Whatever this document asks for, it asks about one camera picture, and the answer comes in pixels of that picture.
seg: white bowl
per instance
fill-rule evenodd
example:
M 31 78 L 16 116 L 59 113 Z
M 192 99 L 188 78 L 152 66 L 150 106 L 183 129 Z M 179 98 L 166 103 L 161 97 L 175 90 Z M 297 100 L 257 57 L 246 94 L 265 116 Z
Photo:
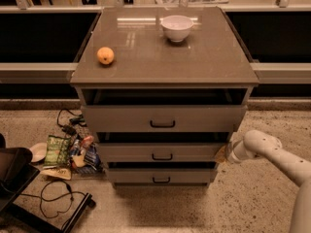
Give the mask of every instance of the white bowl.
M 47 148 L 48 148 L 47 143 L 39 143 L 39 144 L 35 144 L 34 146 L 32 146 L 30 148 L 32 152 L 31 162 L 38 162 L 44 159 L 47 155 Z
M 189 17 L 169 16 L 162 20 L 164 35 L 174 43 L 184 41 L 193 27 L 193 21 Z

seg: speckled floor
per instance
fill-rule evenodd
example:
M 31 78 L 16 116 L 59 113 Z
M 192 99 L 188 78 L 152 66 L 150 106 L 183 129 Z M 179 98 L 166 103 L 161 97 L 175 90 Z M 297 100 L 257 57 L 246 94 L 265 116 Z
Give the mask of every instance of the speckled floor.
M 0 111 L 0 132 L 8 147 L 30 148 L 45 142 L 49 134 L 62 135 L 56 125 L 59 110 Z M 60 120 L 70 115 L 63 113 Z M 311 160 L 311 102 L 283 104 L 257 102 L 250 104 L 239 130 L 257 129 L 278 137 L 285 150 Z M 223 163 L 209 188 L 192 186 L 119 186 L 113 188 L 105 175 L 73 176 L 73 190 L 89 192 L 96 202 L 87 209 L 72 232 L 288 232 L 298 188 L 265 159 L 242 164 Z M 24 191 L 38 195 L 47 183 L 39 175 Z M 54 185 L 53 195 L 65 192 Z M 69 198 L 44 205 L 51 216 L 68 206 Z M 37 216 L 39 201 L 20 196 L 17 204 Z M 60 227 L 72 214 L 49 220 Z M 33 232 L 8 216 L 0 218 L 0 232 Z

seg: plate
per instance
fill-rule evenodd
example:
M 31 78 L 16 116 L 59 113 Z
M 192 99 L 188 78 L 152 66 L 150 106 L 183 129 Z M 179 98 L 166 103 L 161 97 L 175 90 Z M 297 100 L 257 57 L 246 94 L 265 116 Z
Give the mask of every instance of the plate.
M 32 152 L 31 162 L 38 162 L 44 159 L 47 155 L 47 143 L 38 143 L 30 148 Z

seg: drawer handle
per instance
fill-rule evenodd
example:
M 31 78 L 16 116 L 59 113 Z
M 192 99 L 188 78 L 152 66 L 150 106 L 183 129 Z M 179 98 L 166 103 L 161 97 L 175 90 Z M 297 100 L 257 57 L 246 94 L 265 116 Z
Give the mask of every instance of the drawer handle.
M 152 120 L 150 121 L 150 126 L 152 128 L 173 128 L 175 127 L 175 120 L 171 121 L 169 124 L 167 123 L 154 123 Z
M 153 177 L 153 182 L 154 183 L 170 183 L 171 182 L 171 178 L 168 177 L 166 180 L 156 180 L 156 178 Z
M 172 160 L 172 159 L 173 159 L 173 154 L 172 153 L 170 154 L 170 156 L 168 158 L 157 158 L 153 154 L 153 160 Z

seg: drawer cabinet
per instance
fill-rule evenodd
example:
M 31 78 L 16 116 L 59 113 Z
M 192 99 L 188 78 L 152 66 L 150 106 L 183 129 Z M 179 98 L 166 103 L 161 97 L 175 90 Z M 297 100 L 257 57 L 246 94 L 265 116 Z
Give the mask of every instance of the drawer cabinet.
M 175 14 L 194 20 L 180 44 L 160 26 Z M 96 60 L 103 46 L 110 66 Z M 108 180 L 208 186 L 259 83 L 249 61 L 220 8 L 103 10 L 71 84 Z

